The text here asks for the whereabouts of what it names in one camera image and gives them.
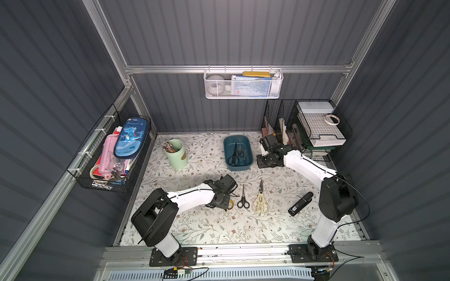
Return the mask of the small grey scissors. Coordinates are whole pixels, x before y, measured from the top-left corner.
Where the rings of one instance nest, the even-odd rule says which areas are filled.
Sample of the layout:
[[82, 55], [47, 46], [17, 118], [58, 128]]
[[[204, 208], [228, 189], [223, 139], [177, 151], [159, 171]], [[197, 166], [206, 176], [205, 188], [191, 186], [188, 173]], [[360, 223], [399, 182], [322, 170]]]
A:
[[246, 166], [247, 165], [247, 152], [245, 150], [245, 147], [242, 147], [242, 143], [239, 145], [238, 156], [239, 156], [239, 165]]

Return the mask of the large black scissors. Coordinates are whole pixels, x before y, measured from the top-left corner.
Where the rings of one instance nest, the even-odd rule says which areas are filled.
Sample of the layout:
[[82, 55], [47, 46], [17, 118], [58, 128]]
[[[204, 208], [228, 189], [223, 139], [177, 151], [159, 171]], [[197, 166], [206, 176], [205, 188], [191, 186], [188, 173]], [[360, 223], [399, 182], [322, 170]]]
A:
[[237, 144], [234, 145], [233, 154], [228, 158], [227, 164], [230, 166], [239, 165], [238, 147]]

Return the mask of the cream handled kitchen scissors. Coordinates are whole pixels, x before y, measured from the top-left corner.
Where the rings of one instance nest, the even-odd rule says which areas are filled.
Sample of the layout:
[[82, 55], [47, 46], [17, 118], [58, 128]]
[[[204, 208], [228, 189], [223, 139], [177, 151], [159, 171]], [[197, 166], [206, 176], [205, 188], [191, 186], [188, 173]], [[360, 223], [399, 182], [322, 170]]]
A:
[[255, 213], [267, 214], [269, 210], [268, 202], [264, 196], [264, 181], [260, 181], [259, 190], [255, 200], [252, 203], [252, 210]]

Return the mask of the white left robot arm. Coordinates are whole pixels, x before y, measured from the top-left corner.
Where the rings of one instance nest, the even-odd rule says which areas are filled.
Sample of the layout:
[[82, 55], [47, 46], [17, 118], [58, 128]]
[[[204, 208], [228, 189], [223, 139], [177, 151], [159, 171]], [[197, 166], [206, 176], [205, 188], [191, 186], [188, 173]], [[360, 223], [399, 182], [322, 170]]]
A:
[[227, 210], [236, 187], [236, 181], [227, 174], [180, 192], [158, 188], [138, 207], [131, 222], [146, 246], [156, 248], [165, 258], [172, 258], [181, 249], [171, 233], [176, 217], [199, 206]]

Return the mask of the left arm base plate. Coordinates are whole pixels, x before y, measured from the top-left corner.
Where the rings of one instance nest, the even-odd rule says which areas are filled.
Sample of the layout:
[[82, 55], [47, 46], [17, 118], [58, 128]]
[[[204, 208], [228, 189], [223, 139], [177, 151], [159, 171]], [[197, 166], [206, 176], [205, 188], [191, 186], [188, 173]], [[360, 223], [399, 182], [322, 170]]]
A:
[[149, 266], [153, 268], [195, 266], [198, 260], [198, 250], [197, 247], [181, 247], [167, 258], [160, 250], [154, 248], [151, 252]]

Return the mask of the teal plastic storage box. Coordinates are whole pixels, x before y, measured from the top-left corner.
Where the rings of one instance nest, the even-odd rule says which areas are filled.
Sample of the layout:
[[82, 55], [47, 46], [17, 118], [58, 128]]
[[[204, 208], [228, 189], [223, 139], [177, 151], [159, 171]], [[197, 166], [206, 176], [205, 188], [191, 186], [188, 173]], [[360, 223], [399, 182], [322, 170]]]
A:
[[232, 172], [249, 170], [253, 164], [250, 140], [244, 135], [231, 135], [223, 141], [225, 161]]

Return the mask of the small black scissors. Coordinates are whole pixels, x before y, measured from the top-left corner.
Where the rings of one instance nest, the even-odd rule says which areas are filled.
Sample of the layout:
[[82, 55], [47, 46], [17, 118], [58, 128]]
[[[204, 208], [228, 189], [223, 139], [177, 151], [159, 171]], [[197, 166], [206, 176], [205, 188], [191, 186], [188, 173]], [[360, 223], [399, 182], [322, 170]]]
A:
[[245, 208], [245, 209], [249, 209], [250, 208], [250, 204], [246, 200], [245, 185], [243, 185], [241, 199], [238, 201], [237, 207], [238, 208]]

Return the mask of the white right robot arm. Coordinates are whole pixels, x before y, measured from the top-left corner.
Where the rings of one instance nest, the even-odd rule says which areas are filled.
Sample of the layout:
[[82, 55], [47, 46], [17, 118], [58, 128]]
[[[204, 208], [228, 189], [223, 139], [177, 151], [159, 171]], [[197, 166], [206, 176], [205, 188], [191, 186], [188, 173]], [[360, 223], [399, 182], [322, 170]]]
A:
[[261, 138], [260, 144], [267, 152], [257, 156], [260, 169], [287, 167], [319, 188], [321, 216], [308, 243], [317, 249], [330, 246], [338, 228], [359, 205], [357, 190], [337, 171], [318, 164], [290, 145], [284, 145], [274, 134]]

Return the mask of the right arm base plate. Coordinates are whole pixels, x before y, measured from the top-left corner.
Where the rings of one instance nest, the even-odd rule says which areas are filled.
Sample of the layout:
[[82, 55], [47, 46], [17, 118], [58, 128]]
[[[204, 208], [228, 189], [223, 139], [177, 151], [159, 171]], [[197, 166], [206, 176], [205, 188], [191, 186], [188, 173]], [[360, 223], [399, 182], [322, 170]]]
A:
[[293, 263], [337, 262], [339, 257], [333, 245], [325, 248], [313, 244], [291, 244], [287, 254]]

